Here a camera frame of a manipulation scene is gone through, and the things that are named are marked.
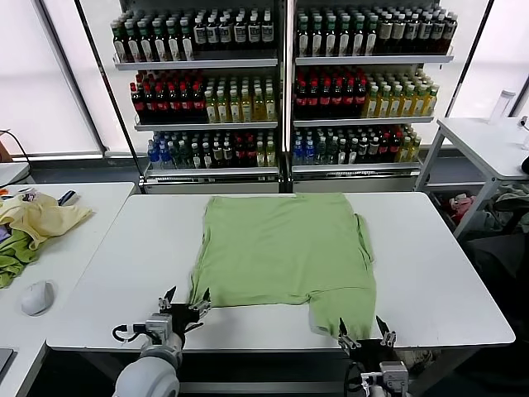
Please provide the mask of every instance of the display shelf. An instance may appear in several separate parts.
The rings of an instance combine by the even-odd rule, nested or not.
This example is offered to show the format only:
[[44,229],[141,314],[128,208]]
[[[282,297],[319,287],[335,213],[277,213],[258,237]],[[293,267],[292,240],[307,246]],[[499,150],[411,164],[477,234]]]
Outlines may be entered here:
[[274,50],[249,50],[237,53],[212,51],[211,54],[195,56],[195,60],[170,62],[126,62],[122,63],[114,55],[114,65],[118,70],[167,70],[167,69],[241,69],[269,68],[278,65]]
[[414,65],[447,64],[453,55],[308,56],[296,58],[297,66],[312,65]]
[[247,130],[256,128],[276,128],[277,122],[224,122],[218,124],[141,124],[138,122],[134,129],[146,131],[206,131],[206,130]]
[[336,118],[294,120],[295,127],[370,126],[376,124],[413,124],[431,122],[434,117]]

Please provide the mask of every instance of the bottle label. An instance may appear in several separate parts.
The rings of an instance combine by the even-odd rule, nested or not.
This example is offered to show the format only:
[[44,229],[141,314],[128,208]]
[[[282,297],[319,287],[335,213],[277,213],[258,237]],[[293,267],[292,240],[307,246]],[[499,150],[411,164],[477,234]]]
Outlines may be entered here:
[[299,56],[307,56],[308,36],[302,35],[299,37]]
[[251,122],[251,106],[242,105],[242,118],[244,122]]
[[415,108],[413,109],[413,116],[421,116],[422,113],[422,107],[424,106],[424,100],[418,99],[415,102]]
[[206,112],[209,122],[217,122],[217,115],[215,114],[215,108],[213,106],[208,106]]
[[312,56],[319,56],[321,48],[322,48],[322,37],[320,35],[315,35],[312,38]]
[[271,43],[274,41],[274,25],[263,25],[262,28],[263,42]]
[[235,26],[235,41],[237,43],[246,43],[246,27]]
[[335,35],[329,35],[327,36],[327,43],[325,47],[325,56],[333,56],[334,55],[334,45],[336,43],[336,36]]
[[162,40],[156,40],[155,41],[156,50],[158,51],[158,56],[160,58],[160,62],[167,61],[167,53],[165,52],[165,45]]
[[194,27],[195,43],[204,45],[207,43],[207,33],[205,27]]
[[207,27],[207,42],[209,44],[217,44],[218,43],[218,32],[217,27]]
[[204,103],[204,101],[197,101],[193,103],[193,106],[197,110],[204,110],[204,108],[206,107],[206,104]]
[[261,28],[259,25],[249,25],[248,26],[250,43],[259,43],[261,40]]
[[377,114],[377,117],[386,117],[388,115],[388,106],[389,101],[386,101],[384,99],[380,101],[380,109],[379,114]]
[[431,97],[428,101],[428,105],[424,108],[424,112],[422,112],[423,116],[431,116],[433,113],[433,108],[436,106],[437,103],[437,97]]
[[233,118],[233,122],[241,122],[241,115],[239,114],[239,105],[231,105],[231,118]]
[[194,60],[193,57],[193,44],[191,44],[191,39],[183,39],[183,52],[185,52],[186,60]]
[[359,56],[360,50],[362,49],[362,41],[364,40],[364,35],[355,35],[355,42],[353,43],[353,56]]
[[155,58],[152,56],[152,49],[150,48],[150,43],[148,40],[141,41],[141,48],[143,49],[143,54],[145,55],[145,61],[154,62]]
[[134,40],[129,41],[129,48],[131,49],[132,59],[135,62],[141,62],[140,49],[138,48],[138,43]]
[[403,114],[400,117],[408,117],[410,115],[410,109],[412,108],[412,100],[406,99],[403,106]]
[[391,106],[389,107],[389,116],[396,117],[398,115],[398,107],[400,106],[400,100],[394,99],[391,101]]
[[341,35],[340,36],[340,48],[338,49],[338,56],[346,56],[348,45],[349,45],[349,35]]
[[114,41],[114,48],[116,49],[117,58],[120,62],[126,62],[126,53],[123,43],[120,41]]
[[377,101],[376,100],[369,101],[369,104],[368,104],[368,107],[367,107],[367,114],[366,114],[367,118],[373,118],[374,110],[376,109],[376,107],[377,107]]
[[218,118],[220,119],[220,122],[227,121],[226,106],[218,105]]
[[175,39],[169,39],[169,48],[171,49],[173,60],[180,60],[179,43]]
[[417,38],[417,23],[406,24],[406,30],[404,31],[404,38],[406,40],[415,40]]
[[231,43],[231,29],[229,26],[219,26],[219,33],[221,35],[221,43]]
[[365,44],[365,55],[366,56],[371,56],[373,54],[374,43],[376,42],[376,40],[377,40],[377,35],[374,33],[371,33],[370,35],[367,36],[367,42]]
[[273,103],[266,104],[266,118],[269,122],[273,122],[275,120],[275,106]]

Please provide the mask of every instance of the yellow juice bottle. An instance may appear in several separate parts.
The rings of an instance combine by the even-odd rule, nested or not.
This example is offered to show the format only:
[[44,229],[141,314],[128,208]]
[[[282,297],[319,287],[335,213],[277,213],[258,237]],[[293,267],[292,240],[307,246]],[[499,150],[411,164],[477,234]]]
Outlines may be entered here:
[[398,110],[403,100],[403,86],[400,84],[395,85],[393,95],[389,99],[388,117],[398,117]]
[[412,116],[420,117],[422,115],[422,109],[424,108],[424,99],[427,94],[427,85],[421,84],[417,91],[417,95],[412,102]]
[[362,117],[373,118],[374,110],[377,106],[377,97],[379,94],[379,87],[376,85],[371,86],[371,91],[369,92],[369,98],[365,101],[364,110],[362,111]]
[[439,92],[439,86],[437,84],[432,85],[430,89],[430,95],[428,95],[428,99],[426,100],[424,104],[424,108],[422,109],[423,116],[429,117],[433,114],[433,109],[437,103],[437,93],[438,92]]
[[399,117],[410,117],[410,112],[412,109],[412,102],[414,95],[415,86],[413,84],[408,84],[406,87],[406,93],[404,94],[404,100],[399,109]]

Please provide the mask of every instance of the wire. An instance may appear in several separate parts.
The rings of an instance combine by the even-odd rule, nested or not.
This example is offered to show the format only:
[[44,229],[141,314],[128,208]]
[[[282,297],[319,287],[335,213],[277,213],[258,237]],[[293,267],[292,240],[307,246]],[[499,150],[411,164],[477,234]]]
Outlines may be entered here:
[[10,130],[0,130],[1,133],[4,133],[4,134],[8,134],[9,136],[11,136],[15,142],[18,144],[18,147],[20,147],[20,150],[22,151],[22,154],[24,155],[24,157],[26,157],[26,161],[27,161],[27,164],[29,165],[30,169],[29,169],[29,172],[27,175],[17,179],[17,180],[14,180],[12,182],[9,182],[8,184],[3,184],[2,186],[0,186],[0,189],[3,189],[5,188],[6,186],[10,185],[10,184],[17,184],[19,182],[22,182],[24,179],[27,179],[31,176],[31,172],[33,171],[32,167],[31,167],[31,162],[30,162],[30,158],[27,156],[27,153],[26,151],[24,150],[24,148],[22,147],[21,143],[19,142],[19,140],[17,139],[16,136],[14,136],[13,134],[11,134],[9,132]]

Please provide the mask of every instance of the computer mouse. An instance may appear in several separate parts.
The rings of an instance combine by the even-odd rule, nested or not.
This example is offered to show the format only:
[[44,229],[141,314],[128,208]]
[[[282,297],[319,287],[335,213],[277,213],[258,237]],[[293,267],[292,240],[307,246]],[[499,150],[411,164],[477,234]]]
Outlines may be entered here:
[[30,285],[22,294],[22,312],[35,316],[53,304],[53,285],[47,281],[39,281]]

